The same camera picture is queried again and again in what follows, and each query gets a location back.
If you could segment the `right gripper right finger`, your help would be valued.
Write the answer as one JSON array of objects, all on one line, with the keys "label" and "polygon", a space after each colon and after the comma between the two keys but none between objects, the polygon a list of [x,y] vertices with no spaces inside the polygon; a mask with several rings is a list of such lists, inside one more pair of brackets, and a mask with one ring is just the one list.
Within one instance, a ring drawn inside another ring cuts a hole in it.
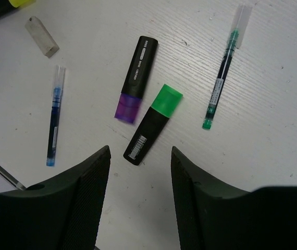
[{"label": "right gripper right finger", "polygon": [[176,147],[171,178],[181,249],[297,249],[297,186],[244,191]]}]

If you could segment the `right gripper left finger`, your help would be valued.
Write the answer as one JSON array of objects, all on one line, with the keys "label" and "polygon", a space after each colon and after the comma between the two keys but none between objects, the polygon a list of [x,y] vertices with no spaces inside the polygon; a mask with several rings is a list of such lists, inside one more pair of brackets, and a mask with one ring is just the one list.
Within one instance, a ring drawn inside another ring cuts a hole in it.
[{"label": "right gripper left finger", "polygon": [[0,249],[95,249],[111,154],[108,146],[25,190],[0,193]]}]

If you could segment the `green cap black highlighter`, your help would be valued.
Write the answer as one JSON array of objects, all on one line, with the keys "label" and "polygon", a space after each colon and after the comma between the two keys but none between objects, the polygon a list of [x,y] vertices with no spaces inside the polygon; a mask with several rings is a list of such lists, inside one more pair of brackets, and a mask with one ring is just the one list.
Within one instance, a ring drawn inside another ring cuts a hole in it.
[{"label": "green cap black highlighter", "polygon": [[128,144],[124,159],[135,166],[143,161],[182,98],[182,93],[163,85]]}]

